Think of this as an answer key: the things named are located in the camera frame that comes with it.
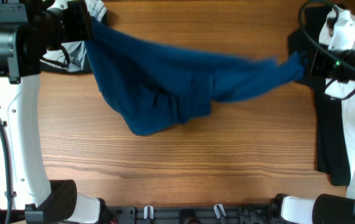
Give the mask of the dark blue t-shirt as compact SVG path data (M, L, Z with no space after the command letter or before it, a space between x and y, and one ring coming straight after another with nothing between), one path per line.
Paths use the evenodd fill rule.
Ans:
M305 61L246 60L140 40L92 20L86 51L107 104L136 135L211 113L214 101L245 101L303 77Z

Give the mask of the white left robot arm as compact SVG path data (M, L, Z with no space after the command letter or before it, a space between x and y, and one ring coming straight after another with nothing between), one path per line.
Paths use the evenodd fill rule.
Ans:
M47 177L40 146L40 63L91 37L84 1L0 1L0 223L101 223L106 206Z

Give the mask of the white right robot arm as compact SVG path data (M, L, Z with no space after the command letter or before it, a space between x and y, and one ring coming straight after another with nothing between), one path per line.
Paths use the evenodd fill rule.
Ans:
M326 75L329 82L325 94L341 102L340 117L351 178L345 197L284 196L279 215L292 223L355 223L355 22L348 10L337 10L334 15L337 21L328 48L318 48L311 72Z

